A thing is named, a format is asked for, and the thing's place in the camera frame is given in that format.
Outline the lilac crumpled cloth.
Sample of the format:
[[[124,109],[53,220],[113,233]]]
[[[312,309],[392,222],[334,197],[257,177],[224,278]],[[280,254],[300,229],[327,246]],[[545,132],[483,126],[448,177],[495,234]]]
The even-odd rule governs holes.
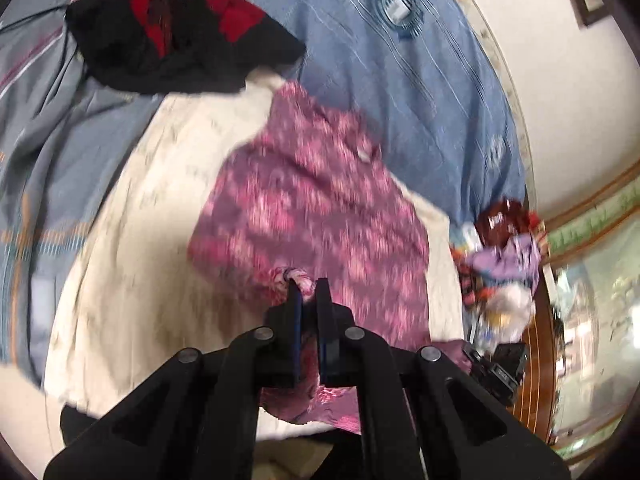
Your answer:
[[[540,262],[537,242],[530,233],[511,236],[503,248],[486,247],[464,258],[483,278],[500,284],[520,282],[532,292],[539,282]]]

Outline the blue plaid bedsheet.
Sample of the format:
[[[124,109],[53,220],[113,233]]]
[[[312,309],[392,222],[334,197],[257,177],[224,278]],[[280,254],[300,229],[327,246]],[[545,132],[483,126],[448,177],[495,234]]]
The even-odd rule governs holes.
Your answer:
[[[506,92],[454,0],[248,1],[305,44],[288,78],[363,114],[387,168],[453,222],[524,197]]]

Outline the cream embroidered cloth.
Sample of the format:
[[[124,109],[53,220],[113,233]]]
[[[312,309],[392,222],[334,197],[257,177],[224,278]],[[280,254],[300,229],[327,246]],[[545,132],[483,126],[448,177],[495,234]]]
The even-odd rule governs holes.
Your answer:
[[[172,94],[163,100],[102,207],[66,278],[44,388],[100,417],[177,351],[224,348],[262,322],[196,270],[188,248],[227,157],[266,124],[287,82],[257,77],[235,96]],[[441,210],[408,190],[427,229],[427,289],[437,311],[462,304]]]

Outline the pink floral garment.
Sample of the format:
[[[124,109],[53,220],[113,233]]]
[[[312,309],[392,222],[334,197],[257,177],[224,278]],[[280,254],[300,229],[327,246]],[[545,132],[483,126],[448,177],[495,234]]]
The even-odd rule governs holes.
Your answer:
[[[436,344],[465,364],[457,306],[437,311],[418,202],[398,188],[363,118],[321,105],[296,82],[266,124],[222,164],[191,236],[196,270],[235,307],[262,312],[319,278],[355,322],[391,346]]]

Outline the large framed painting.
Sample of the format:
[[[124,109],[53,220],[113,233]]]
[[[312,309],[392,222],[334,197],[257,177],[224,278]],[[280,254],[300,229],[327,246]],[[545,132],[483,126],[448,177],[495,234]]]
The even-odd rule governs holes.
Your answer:
[[[572,474],[605,450],[639,385],[639,167],[547,223],[559,322],[549,441]]]

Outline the grey-blue striped blanket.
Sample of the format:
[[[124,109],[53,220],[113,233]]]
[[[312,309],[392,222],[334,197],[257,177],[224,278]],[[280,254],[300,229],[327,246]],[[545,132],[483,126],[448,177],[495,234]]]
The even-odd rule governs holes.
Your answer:
[[[99,84],[64,13],[12,0],[1,17],[1,359],[40,384],[64,281],[158,107]]]

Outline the dark red shiny bag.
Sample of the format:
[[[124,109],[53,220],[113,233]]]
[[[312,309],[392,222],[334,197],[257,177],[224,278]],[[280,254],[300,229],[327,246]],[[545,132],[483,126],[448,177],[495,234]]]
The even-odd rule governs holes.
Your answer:
[[[540,222],[535,211],[518,200],[505,198],[478,216],[475,229],[484,246],[504,247],[512,236],[535,232]]]

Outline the black and red garment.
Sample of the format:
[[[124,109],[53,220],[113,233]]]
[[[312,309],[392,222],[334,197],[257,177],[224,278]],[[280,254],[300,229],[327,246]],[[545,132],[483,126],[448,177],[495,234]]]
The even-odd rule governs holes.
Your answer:
[[[140,94],[236,93],[306,51],[247,0],[77,0],[65,21],[93,78]]]

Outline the white plastic bag clutter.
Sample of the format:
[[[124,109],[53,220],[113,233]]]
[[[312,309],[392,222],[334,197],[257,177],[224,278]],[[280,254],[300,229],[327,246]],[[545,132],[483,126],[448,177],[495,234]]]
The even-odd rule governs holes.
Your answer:
[[[462,292],[466,339],[476,350],[494,353],[498,344],[520,341],[536,314],[535,292],[520,282],[497,283],[464,263],[486,247],[471,223],[449,229],[449,241]]]

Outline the black device on floor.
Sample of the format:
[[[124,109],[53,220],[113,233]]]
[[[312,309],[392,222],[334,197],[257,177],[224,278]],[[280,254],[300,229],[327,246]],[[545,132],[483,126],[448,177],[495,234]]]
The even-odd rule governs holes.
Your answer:
[[[463,347],[471,361],[471,376],[506,408],[512,408],[529,360],[527,344],[498,344],[488,358],[470,344]]]

